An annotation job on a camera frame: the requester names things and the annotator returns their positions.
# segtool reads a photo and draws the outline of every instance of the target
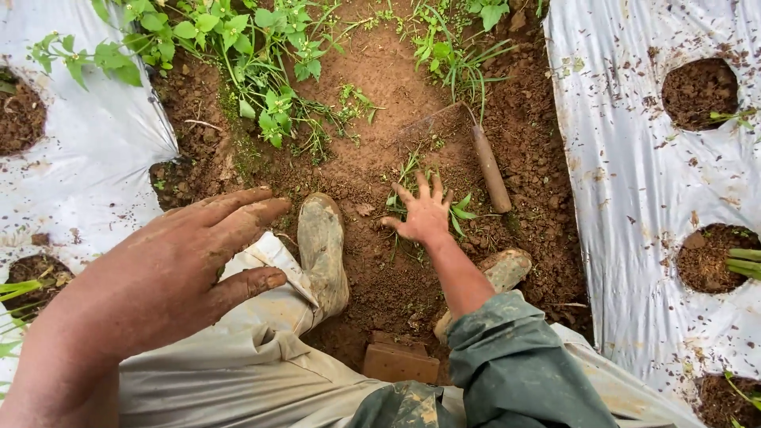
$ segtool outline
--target garden hoe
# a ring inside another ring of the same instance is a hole
[[[476,156],[481,165],[481,174],[486,182],[486,189],[489,192],[489,199],[492,201],[492,209],[498,214],[504,214],[512,208],[510,196],[505,188],[505,182],[502,181],[502,174],[497,166],[497,161],[492,153],[492,145],[486,138],[483,128],[479,125],[473,111],[463,101],[458,101],[448,107],[445,107],[425,118],[418,120],[410,126],[402,129],[401,134],[408,136],[410,133],[431,133],[432,129],[441,129],[447,126],[453,126],[457,123],[458,118],[464,111],[470,115],[473,120],[471,132],[473,135],[473,148],[476,150]]]

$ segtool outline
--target muddy hand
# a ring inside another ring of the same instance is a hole
[[[74,346],[118,363],[189,337],[284,284],[273,267],[218,283],[224,264],[290,208],[271,197],[267,189],[242,190],[157,217],[66,286],[34,322],[24,350]]]
[[[447,217],[454,194],[452,190],[449,190],[447,196],[444,197],[441,178],[436,174],[431,175],[433,193],[431,193],[428,179],[425,178],[422,171],[415,171],[415,178],[418,181],[420,192],[418,199],[415,199],[400,184],[391,184],[391,187],[399,194],[399,198],[407,207],[407,220],[402,222],[394,217],[383,217],[380,222],[387,227],[396,229],[403,238],[425,245],[442,235],[449,235]]]

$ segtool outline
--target rubber boot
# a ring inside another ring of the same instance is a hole
[[[531,256],[523,250],[505,250],[487,257],[479,267],[497,293],[506,292],[512,290],[531,271]],[[433,330],[433,334],[444,345],[447,344],[447,332],[452,324],[452,314],[447,311]]]
[[[349,303],[349,281],[343,268],[343,219],[338,205],[324,193],[312,193],[298,214],[301,269],[311,281],[320,307],[314,325],[337,315]]]

